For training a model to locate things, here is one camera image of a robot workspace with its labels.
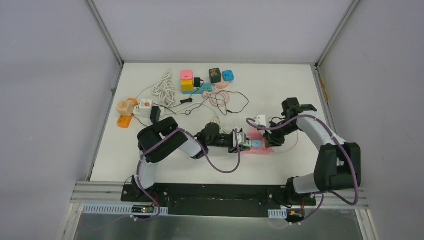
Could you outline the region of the blue charger plug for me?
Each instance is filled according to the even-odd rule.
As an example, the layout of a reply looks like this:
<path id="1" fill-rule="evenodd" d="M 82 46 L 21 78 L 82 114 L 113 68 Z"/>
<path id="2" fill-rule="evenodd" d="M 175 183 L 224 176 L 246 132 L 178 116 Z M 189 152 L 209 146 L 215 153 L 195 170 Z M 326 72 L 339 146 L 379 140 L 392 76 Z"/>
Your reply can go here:
<path id="1" fill-rule="evenodd" d="M 263 142 L 261 140 L 252 140 L 252 148 L 260 149 L 263 146 Z"/>

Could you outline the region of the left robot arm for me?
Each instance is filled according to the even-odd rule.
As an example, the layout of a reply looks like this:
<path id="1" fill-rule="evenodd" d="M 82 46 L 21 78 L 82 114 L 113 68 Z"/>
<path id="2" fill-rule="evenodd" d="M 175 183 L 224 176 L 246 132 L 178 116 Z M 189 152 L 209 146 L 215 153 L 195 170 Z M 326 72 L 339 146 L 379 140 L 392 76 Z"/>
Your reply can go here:
<path id="1" fill-rule="evenodd" d="M 137 134 L 138 149 L 140 151 L 136 174 L 133 179 L 136 184 L 133 195 L 140 202 L 147 202 L 152 198 L 155 176 L 158 165 L 176 150 L 179 150 L 191 159 L 203 157 L 217 172 L 231 174 L 241 164 L 241 152 L 248 137 L 241 128 L 234 128 L 231 133 L 221 133 L 217 123 L 210 122 L 196 135 L 180 128 L 173 117 L 153 123 Z M 209 147 L 227 148 L 230 154 L 236 153 L 238 160 L 232 170 L 222 170 L 215 166 L 209 158 Z"/>

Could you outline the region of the green charger plug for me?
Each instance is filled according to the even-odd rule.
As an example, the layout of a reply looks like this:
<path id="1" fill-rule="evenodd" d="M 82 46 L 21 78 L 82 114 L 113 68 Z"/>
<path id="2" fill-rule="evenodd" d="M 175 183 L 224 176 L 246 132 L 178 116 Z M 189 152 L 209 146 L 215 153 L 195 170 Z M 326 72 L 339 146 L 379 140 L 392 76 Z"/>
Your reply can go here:
<path id="1" fill-rule="evenodd" d="M 252 148 L 252 141 L 248 139 L 245 143 L 242 144 L 242 147 L 244 149 L 251 149 Z"/>

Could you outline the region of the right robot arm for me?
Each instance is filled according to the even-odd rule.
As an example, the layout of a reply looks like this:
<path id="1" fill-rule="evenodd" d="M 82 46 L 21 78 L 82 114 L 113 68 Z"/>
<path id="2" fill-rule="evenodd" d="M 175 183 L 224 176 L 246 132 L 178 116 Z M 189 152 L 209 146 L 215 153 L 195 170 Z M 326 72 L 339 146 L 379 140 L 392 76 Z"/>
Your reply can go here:
<path id="1" fill-rule="evenodd" d="M 283 119 L 269 123 L 264 133 L 266 148 L 280 147 L 285 137 L 301 131 L 318 150 L 313 173 L 287 180 L 284 200 L 296 205 L 304 197 L 317 193 L 331 193 L 350 206 L 359 201 L 361 185 L 361 148 L 349 143 L 332 131 L 317 115 L 312 104 L 300 104 L 295 97 L 282 102 Z"/>

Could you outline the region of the pink triangular power strip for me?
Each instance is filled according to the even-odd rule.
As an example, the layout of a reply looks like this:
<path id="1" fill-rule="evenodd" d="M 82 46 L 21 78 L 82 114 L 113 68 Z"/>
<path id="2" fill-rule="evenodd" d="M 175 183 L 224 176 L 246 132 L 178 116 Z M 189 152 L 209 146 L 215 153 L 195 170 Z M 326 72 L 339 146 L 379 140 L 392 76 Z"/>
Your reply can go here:
<path id="1" fill-rule="evenodd" d="M 246 150 L 242 151 L 243 154 L 270 155 L 274 152 L 272 147 L 266 147 L 265 138 L 257 129 L 252 129 L 247 134 L 243 147 L 246 147 Z"/>

